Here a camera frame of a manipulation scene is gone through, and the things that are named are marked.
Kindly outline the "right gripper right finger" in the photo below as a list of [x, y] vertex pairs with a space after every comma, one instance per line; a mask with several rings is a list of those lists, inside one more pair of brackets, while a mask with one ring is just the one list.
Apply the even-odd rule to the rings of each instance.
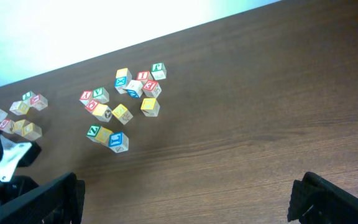
[[293, 182], [287, 221], [358, 224], [358, 198], [313, 172]]

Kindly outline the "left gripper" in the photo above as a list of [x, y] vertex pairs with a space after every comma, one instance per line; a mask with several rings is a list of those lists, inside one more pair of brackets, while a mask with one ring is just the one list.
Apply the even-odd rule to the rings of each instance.
[[15, 170], [32, 165], [40, 152], [36, 142], [13, 142], [0, 131], [0, 182], [10, 182]]

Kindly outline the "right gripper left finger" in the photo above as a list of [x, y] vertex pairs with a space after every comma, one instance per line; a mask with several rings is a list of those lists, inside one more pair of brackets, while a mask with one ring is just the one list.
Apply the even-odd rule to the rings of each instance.
[[85, 181], [67, 173], [0, 206], [0, 224], [81, 223]]

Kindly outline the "yellow S block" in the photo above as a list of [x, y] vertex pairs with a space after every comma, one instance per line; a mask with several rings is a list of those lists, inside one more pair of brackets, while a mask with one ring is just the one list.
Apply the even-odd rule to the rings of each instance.
[[123, 104], [116, 106], [112, 113], [123, 125], [127, 124], [133, 118], [132, 113]]

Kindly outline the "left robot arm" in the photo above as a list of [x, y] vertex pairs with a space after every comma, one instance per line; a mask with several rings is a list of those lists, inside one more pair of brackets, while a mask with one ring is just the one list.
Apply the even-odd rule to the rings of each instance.
[[34, 141], [14, 142], [0, 130], [0, 206], [37, 188], [30, 177], [15, 176], [15, 170], [29, 167], [41, 153]]

